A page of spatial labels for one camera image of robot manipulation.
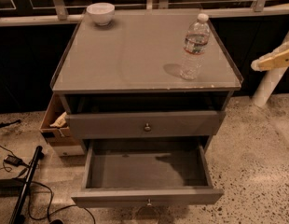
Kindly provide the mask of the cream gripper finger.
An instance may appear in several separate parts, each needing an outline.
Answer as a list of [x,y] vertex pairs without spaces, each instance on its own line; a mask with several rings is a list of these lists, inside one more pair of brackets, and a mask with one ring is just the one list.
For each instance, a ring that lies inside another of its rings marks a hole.
[[251,67],[260,72],[289,67],[289,44],[282,44],[272,52],[254,60]]

